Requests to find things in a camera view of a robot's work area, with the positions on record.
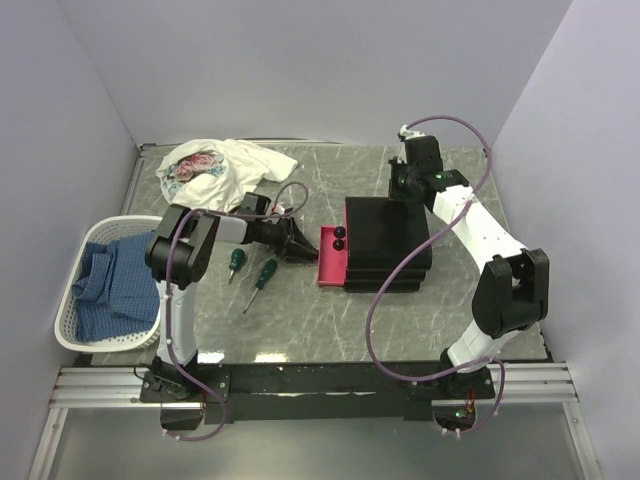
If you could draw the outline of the pink bottom drawer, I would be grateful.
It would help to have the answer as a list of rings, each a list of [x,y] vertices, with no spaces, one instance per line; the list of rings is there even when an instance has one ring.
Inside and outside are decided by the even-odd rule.
[[[342,287],[348,263],[347,234],[344,226],[322,226],[318,257],[318,285]]]

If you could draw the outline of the green long screwdriver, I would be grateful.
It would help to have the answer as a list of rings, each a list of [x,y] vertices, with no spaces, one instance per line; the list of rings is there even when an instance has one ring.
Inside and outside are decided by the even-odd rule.
[[[269,259],[262,267],[260,274],[254,284],[254,290],[249,298],[247,304],[242,310],[243,314],[246,314],[252,303],[254,302],[258,293],[265,287],[265,285],[271,280],[275,272],[278,269],[278,262],[276,259]]]

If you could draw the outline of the black drawer cabinet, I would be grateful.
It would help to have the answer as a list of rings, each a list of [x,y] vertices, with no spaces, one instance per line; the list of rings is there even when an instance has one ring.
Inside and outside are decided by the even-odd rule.
[[[344,228],[343,288],[351,293],[378,291],[397,265],[430,238],[422,205],[385,197],[347,197]]]

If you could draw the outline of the green stubby screwdriver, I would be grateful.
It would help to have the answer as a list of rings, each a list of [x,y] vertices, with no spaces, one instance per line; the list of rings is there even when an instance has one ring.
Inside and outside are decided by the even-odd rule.
[[[246,263],[246,253],[243,249],[236,248],[233,250],[230,256],[230,262],[228,269],[230,271],[228,283],[231,284],[233,282],[236,274],[242,269],[244,264]]]

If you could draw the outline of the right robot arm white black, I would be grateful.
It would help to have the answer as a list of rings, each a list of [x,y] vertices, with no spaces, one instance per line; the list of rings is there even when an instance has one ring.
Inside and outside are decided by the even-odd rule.
[[[437,378],[439,390],[457,399],[473,385],[503,345],[546,318],[550,261],[511,236],[481,204],[460,171],[446,170],[437,139],[403,129],[405,158],[390,161],[389,197],[420,203],[445,222],[474,260],[480,277],[472,298],[472,321],[445,350],[449,367]]]

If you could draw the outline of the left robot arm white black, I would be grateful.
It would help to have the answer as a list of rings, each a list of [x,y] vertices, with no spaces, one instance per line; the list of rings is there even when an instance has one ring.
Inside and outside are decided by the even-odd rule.
[[[231,213],[215,213],[172,204],[147,247],[145,263],[151,269],[160,299],[157,322],[160,343],[153,368],[173,367],[163,389],[175,401],[192,399],[199,378],[195,296],[217,243],[265,245],[288,263],[315,263],[319,251],[298,227],[293,208],[270,213],[270,199],[248,193]]]

